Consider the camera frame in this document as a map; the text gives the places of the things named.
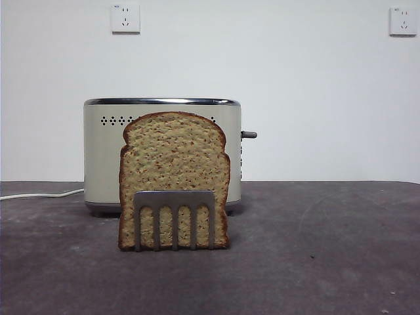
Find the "gray countertop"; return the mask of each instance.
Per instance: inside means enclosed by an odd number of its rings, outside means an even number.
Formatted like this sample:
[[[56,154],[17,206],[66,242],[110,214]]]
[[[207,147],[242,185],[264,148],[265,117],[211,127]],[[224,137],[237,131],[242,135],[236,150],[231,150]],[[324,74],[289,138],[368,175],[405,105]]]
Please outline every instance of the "gray countertop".
[[[2,314],[420,314],[420,185],[242,188],[231,248],[214,251],[121,252],[118,218],[93,217],[83,194],[2,201]]]

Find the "toaster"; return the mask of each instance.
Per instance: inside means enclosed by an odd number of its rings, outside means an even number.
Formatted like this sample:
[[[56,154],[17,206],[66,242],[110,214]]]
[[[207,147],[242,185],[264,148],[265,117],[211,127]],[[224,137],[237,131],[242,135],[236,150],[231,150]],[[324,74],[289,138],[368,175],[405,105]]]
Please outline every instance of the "toaster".
[[[241,106],[218,98],[96,98],[83,107],[85,147],[85,204],[93,213],[117,213],[119,154],[123,130],[134,119],[153,112],[189,112],[216,123],[226,136],[230,158],[227,206],[241,200],[241,141],[256,138],[241,131]]]

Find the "slice of bread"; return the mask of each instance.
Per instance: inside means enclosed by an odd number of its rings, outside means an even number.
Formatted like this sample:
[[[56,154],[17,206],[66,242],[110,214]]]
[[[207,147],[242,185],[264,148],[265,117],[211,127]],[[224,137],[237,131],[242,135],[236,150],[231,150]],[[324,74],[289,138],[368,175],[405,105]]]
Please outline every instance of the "slice of bread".
[[[230,160],[224,152],[226,137],[211,120],[185,112],[159,112],[144,115],[126,126],[119,166],[118,246],[135,246],[133,196],[144,190],[212,190],[215,196],[215,248],[227,247],[227,218],[224,212],[230,180]],[[208,215],[201,206],[197,213],[197,247],[206,248]],[[160,247],[171,247],[172,213],[159,212]],[[140,242],[152,249],[153,214],[150,208],[140,212]],[[181,207],[178,214],[178,245],[190,246],[190,210]]]

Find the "electrical outlet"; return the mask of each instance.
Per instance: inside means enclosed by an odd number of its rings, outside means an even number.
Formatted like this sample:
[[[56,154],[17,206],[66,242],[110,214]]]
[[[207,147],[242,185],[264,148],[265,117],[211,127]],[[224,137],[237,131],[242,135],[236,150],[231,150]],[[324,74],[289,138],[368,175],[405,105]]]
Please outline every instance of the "electrical outlet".
[[[136,4],[111,6],[111,30],[113,33],[140,33],[140,7]]]
[[[417,9],[393,7],[389,9],[389,35],[416,36]]]

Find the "power cord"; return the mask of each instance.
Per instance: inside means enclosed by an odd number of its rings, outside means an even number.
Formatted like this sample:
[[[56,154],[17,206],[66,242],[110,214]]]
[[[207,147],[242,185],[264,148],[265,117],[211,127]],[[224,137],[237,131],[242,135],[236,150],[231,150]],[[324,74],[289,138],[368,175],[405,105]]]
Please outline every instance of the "power cord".
[[[9,200],[9,199],[19,199],[19,198],[38,198],[38,197],[46,197],[46,198],[61,198],[67,197],[70,195],[78,194],[80,192],[84,192],[84,189],[77,189],[72,190],[71,192],[63,192],[62,194],[20,194],[20,195],[10,195],[10,196],[3,196],[0,197],[0,201]]]

